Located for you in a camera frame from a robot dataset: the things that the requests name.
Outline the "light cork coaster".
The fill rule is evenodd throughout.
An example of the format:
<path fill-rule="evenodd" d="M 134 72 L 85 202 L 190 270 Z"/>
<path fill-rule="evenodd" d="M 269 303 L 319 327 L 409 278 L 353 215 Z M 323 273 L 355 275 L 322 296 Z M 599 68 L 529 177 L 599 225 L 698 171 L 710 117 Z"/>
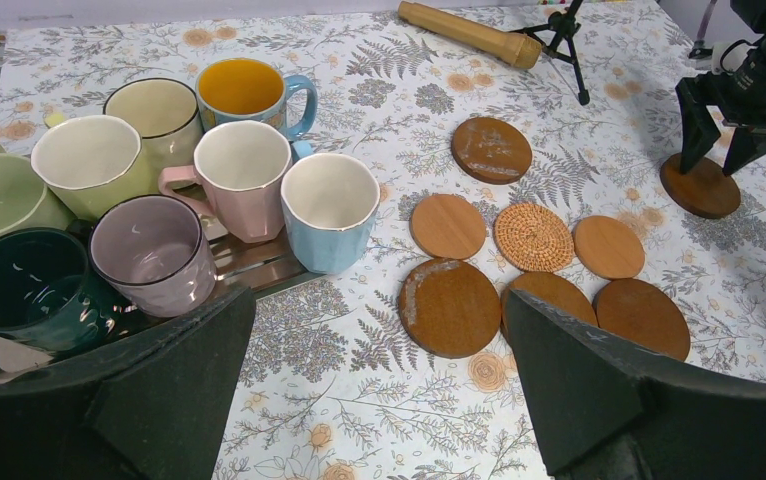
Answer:
<path fill-rule="evenodd" d="M 464 260 L 483 247 L 486 224 L 480 212 L 465 199 L 452 194 L 433 194 L 414 208 L 410 232 L 425 253 Z"/>
<path fill-rule="evenodd" d="M 642 243 L 627 225 L 614 218 L 593 215 L 580 220 L 573 239 L 578 259 L 601 278 L 632 278 L 644 267 Z"/>

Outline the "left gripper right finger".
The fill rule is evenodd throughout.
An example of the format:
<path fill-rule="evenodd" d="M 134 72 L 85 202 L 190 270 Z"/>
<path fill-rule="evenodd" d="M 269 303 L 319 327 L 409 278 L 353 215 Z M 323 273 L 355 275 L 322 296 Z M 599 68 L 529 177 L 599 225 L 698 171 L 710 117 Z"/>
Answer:
<path fill-rule="evenodd" d="M 766 479 L 766 383 L 699 368 L 514 290 L 505 324 L 557 479 Z"/>

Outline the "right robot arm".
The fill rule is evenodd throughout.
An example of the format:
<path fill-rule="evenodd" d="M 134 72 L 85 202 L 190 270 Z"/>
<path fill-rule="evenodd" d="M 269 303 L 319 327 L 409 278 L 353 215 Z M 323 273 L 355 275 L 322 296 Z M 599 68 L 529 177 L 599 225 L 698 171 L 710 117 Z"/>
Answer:
<path fill-rule="evenodd" d="M 725 176 L 766 155 L 766 1 L 732 1 L 730 7 L 761 38 L 736 70 L 684 77 L 677 84 L 681 174 L 689 173 L 720 136 L 709 106 L 718 107 L 725 123 L 735 128 L 722 167 Z"/>

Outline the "dark scuffed brown coaster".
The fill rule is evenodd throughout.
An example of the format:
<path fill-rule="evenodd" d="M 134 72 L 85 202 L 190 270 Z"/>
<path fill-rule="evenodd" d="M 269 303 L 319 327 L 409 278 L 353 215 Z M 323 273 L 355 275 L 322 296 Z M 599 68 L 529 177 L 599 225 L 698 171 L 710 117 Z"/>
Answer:
<path fill-rule="evenodd" d="M 494 185 L 517 182 L 533 161 L 525 136 L 509 123 L 492 117 L 474 117 L 461 123 L 452 135 L 451 152 L 465 173 Z"/>

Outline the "woven rattan coaster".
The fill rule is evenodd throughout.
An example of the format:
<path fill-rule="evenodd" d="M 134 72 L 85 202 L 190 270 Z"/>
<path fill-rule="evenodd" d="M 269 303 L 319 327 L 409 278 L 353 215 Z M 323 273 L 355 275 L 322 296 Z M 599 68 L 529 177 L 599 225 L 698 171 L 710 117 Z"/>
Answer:
<path fill-rule="evenodd" d="M 493 237 L 500 254 L 523 271 L 556 272 L 575 256 L 566 223 L 546 207 L 510 205 L 496 217 Z"/>

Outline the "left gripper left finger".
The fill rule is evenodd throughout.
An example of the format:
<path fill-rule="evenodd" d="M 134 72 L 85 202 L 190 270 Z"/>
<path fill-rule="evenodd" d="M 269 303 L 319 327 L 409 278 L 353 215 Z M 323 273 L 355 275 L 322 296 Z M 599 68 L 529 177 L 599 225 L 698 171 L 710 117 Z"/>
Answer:
<path fill-rule="evenodd" d="M 256 312 L 248 289 L 0 384 L 0 479 L 207 479 Z"/>

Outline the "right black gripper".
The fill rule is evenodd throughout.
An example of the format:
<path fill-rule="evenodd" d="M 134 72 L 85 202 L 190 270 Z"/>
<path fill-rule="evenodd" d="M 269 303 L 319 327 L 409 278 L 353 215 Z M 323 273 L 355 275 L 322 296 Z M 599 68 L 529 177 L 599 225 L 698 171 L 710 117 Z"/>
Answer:
<path fill-rule="evenodd" d="M 682 119 L 680 174 L 694 169 L 720 137 L 710 106 L 719 110 L 727 126 L 736 128 L 722 167 L 726 177 L 766 155 L 766 102 L 740 90 L 732 78 L 712 73 L 685 77 L 676 93 Z"/>

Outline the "glossy brown coaster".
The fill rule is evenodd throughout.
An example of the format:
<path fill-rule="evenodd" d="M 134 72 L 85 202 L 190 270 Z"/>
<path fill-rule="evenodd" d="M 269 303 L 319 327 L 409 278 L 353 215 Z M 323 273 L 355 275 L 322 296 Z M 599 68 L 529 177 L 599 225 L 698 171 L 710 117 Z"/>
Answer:
<path fill-rule="evenodd" d="M 397 310 L 418 346 L 449 359 L 486 347 L 499 332 L 502 317 L 492 282 L 471 264 L 451 258 L 413 268 L 402 283 Z"/>

